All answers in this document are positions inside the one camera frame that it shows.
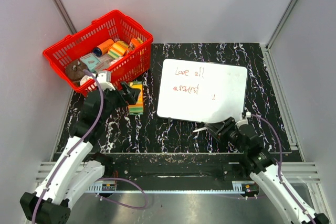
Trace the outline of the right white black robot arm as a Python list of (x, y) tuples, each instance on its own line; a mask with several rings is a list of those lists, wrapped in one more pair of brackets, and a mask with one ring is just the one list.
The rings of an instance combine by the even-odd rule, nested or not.
[(271, 157), (247, 118), (236, 122), (230, 117), (204, 126), (215, 140), (228, 141), (242, 153), (239, 175), (256, 182), (285, 223), (330, 222), (324, 213), (317, 213), (310, 207), (287, 181), (281, 171), (282, 155), (278, 161)]

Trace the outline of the white whiteboard black frame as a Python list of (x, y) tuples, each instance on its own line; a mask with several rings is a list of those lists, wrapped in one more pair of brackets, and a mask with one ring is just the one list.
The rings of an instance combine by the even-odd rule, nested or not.
[(165, 59), (157, 115), (190, 122), (241, 119), (248, 70), (212, 62)]

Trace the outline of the red capped whiteboard marker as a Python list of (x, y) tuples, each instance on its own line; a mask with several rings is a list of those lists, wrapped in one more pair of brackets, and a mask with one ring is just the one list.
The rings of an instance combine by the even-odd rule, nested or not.
[(193, 131), (193, 133), (197, 133), (197, 132), (201, 132), (201, 131), (205, 131), (205, 130), (207, 130), (207, 127), (202, 127), (202, 128), (199, 128), (199, 129), (195, 129)]

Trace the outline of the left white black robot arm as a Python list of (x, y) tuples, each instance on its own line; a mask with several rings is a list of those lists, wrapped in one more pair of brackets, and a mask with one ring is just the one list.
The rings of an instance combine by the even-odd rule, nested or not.
[(77, 169), (104, 132), (104, 124), (115, 109), (135, 105), (140, 89), (121, 83), (89, 92), (79, 119), (63, 153), (33, 193), (25, 192), (20, 205), (31, 223), (66, 223), (79, 198), (99, 179), (112, 177), (112, 159), (95, 153), (80, 173)]

